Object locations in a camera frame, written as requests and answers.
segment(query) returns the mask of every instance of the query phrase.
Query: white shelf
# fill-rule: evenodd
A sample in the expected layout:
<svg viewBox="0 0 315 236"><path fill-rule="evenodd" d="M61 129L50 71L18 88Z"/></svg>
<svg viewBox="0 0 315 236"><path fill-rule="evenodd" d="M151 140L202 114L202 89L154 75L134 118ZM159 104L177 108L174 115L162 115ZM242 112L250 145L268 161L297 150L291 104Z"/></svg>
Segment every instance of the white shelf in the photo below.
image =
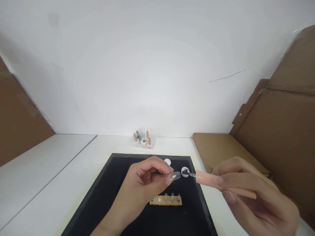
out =
<svg viewBox="0 0 315 236"><path fill-rule="evenodd" d="M0 230L94 137L55 134L1 166Z"/></svg>

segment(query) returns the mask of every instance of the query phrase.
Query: fingernail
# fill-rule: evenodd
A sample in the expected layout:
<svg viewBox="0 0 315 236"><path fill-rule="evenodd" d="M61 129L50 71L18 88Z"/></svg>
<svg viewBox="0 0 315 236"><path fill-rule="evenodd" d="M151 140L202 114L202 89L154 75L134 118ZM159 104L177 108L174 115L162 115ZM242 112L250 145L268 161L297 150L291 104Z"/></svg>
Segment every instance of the fingernail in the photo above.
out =
<svg viewBox="0 0 315 236"><path fill-rule="evenodd" d="M217 183L218 184L222 184L224 182L223 178L222 177L218 177L217 178Z"/></svg>
<svg viewBox="0 0 315 236"><path fill-rule="evenodd" d="M232 192L225 190L222 192L222 195L228 204L236 203L235 195Z"/></svg>
<svg viewBox="0 0 315 236"><path fill-rule="evenodd" d="M180 172L176 171L174 173L168 174L165 181L167 186L169 186L173 181L180 178Z"/></svg>

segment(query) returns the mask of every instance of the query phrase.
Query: black mat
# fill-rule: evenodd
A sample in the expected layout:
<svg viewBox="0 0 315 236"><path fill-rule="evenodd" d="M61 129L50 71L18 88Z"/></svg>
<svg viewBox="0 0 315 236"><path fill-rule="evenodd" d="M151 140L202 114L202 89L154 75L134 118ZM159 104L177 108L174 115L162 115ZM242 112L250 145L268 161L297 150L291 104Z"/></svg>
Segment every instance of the black mat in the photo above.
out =
<svg viewBox="0 0 315 236"><path fill-rule="evenodd" d="M62 235L89 236L109 211L131 164L151 156L113 153ZM185 166L195 173L188 156L157 156L170 159L174 171ZM150 206L148 203L121 235L217 235L201 187L194 178L181 177L161 195L165 193L180 194L183 206Z"/></svg>

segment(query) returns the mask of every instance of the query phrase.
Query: hand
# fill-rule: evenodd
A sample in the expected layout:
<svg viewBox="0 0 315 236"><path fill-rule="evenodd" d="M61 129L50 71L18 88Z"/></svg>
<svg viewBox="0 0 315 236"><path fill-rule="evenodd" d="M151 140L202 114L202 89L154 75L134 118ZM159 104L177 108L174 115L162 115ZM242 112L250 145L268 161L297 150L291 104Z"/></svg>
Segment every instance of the hand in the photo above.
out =
<svg viewBox="0 0 315 236"><path fill-rule="evenodd" d="M249 235L296 234L299 210L268 178L240 157L233 157L215 170L217 183L223 188L243 188L255 191L257 199L222 192L234 217Z"/></svg>
<svg viewBox="0 0 315 236"><path fill-rule="evenodd" d="M151 174L156 171L163 175ZM120 235L145 205L172 183L172 177L166 175L173 172L173 168L156 156L132 164L111 209L91 236Z"/></svg>

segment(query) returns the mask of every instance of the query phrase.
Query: brush handle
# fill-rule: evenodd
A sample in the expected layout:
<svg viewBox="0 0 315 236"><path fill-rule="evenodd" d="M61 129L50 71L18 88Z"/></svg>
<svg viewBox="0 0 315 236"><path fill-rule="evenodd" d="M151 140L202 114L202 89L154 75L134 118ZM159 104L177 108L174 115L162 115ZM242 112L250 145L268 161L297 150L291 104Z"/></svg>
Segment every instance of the brush handle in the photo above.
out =
<svg viewBox="0 0 315 236"><path fill-rule="evenodd" d="M225 188L222 188L220 185L218 185L217 178L218 176L216 175L208 174L199 170L196 171L196 182L198 184L207 185L213 188L217 188L219 190L224 190ZM237 195L241 195L244 197L257 199L256 193L247 189L226 188L225 190L229 190Z"/></svg>

